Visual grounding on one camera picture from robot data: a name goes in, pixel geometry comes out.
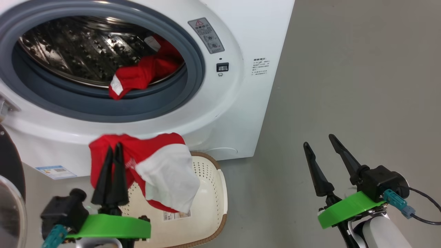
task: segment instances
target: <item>washing machine door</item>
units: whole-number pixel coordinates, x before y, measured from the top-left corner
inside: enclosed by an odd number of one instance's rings
[[[22,248],[26,240],[25,179],[14,143],[0,125],[0,242]]]

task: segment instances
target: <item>blue connector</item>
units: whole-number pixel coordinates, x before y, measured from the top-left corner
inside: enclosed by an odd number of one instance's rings
[[[62,225],[55,225],[41,248],[57,248],[66,238],[67,230]]]
[[[398,208],[401,213],[407,218],[412,218],[411,214],[415,214],[415,209],[407,205],[407,201],[397,195],[391,189],[387,189],[383,194],[383,199],[390,205]]]

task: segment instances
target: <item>stainless steel drum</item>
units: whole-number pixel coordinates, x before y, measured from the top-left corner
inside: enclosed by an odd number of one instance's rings
[[[144,42],[152,34],[116,18],[74,16],[36,26],[20,37],[19,44],[35,62],[61,78],[108,88],[119,67],[136,65],[143,56],[156,53]]]

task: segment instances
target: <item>white fabric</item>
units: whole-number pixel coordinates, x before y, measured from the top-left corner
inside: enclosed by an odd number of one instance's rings
[[[138,163],[136,172],[146,182],[146,200],[188,212],[199,189],[193,159],[186,145],[170,144]]]
[[[121,84],[121,82],[118,79],[118,77],[116,76],[116,74],[113,75],[113,79],[110,82],[110,87],[117,95],[120,95],[121,92],[123,92],[123,85]]]
[[[156,52],[159,51],[159,49],[161,48],[161,45],[153,36],[149,36],[145,38],[144,42]]]

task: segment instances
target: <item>white plastic basket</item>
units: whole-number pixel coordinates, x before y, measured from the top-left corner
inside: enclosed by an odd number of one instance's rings
[[[186,248],[210,242],[227,221],[228,198],[224,174],[216,160],[205,153],[192,152],[194,173],[201,186],[190,209],[190,217],[171,214],[150,206],[134,183],[129,189],[129,204],[123,216],[146,215],[152,224],[151,238],[138,241],[135,248]]]

